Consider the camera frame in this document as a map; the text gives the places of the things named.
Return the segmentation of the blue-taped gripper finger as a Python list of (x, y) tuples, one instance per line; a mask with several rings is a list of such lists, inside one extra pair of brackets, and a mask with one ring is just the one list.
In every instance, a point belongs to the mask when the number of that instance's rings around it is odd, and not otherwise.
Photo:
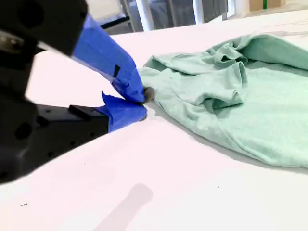
[(154, 98), (131, 56), (88, 13), (84, 0), (3, 0), (0, 3), (0, 84), (24, 95), (39, 43), (100, 73), (126, 100)]
[(100, 107), (38, 105), (35, 153), (59, 156), (147, 117), (147, 110), (139, 103), (106, 94), (102, 100)]

